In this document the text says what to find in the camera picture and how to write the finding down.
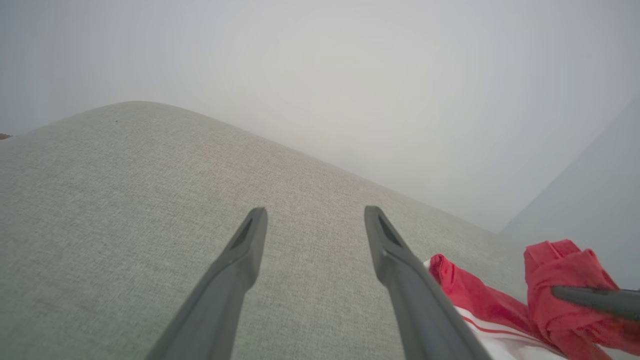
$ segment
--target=gray wall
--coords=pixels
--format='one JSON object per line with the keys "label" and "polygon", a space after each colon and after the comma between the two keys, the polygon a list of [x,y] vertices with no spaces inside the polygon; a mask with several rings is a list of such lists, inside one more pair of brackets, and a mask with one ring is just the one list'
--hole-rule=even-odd
{"label": "gray wall", "polygon": [[495,233],[640,85],[638,0],[0,0],[0,133],[189,109]]}
{"label": "gray wall", "polygon": [[500,233],[593,249],[623,288],[640,288],[640,99]]}

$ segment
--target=gray sofa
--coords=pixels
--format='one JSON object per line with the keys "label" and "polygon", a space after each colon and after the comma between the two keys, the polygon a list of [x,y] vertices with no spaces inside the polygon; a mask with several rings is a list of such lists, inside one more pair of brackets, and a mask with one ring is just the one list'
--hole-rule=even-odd
{"label": "gray sofa", "polygon": [[525,299],[522,251],[234,126],[152,102],[0,141],[3,359],[140,359],[247,212],[269,213],[234,359],[401,359],[364,206]]}

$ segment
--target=white wall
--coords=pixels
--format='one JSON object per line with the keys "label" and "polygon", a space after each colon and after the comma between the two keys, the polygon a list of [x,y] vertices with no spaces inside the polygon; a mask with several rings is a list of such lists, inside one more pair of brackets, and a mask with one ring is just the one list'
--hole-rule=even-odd
{"label": "white wall", "polygon": [[523,247],[569,238],[619,286],[640,288],[640,98],[500,235]]}
{"label": "white wall", "polygon": [[500,231],[638,93],[639,9],[2,0],[0,132],[165,102]]}

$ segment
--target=red stripe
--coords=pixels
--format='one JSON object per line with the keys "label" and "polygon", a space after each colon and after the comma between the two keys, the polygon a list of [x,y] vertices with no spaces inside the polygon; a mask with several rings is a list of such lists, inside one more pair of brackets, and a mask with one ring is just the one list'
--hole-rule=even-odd
{"label": "red stripe", "polygon": [[506,331],[506,330],[485,329],[484,327],[478,326],[476,323],[473,322],[473,320],[467,318],[466,316],[462,316],[462,318],[465,319],[465,321],[467,321],[468,323],[471,323],[473,326],[477,327],[478,330],[483,331],[483,332],[490,332],[492,334],[509,334],[509,335],[519,336],[519,337],[525,338],[527,340],[538,341],[538,340],[532,339],[532,338],[530,338],[528,336],[524,336],[522,334],[518,334],[516,332],[510,332],[510,331]]}

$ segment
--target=red fabric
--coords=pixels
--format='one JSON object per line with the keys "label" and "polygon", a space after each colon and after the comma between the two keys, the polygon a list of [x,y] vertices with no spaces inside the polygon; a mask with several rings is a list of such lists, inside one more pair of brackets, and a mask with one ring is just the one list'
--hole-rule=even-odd
{"label": "red fabric", "polygon": [[501,293],[444,255],[431,258],[429,272],[454,305],[481,320],[535,336],[571,360],[610,360],[594,343],[640,355],[640,324],[558,300],[551,286],[615,289],[592,250],[581,252],[570,240],[527,247],[525,280],[529,307]]}

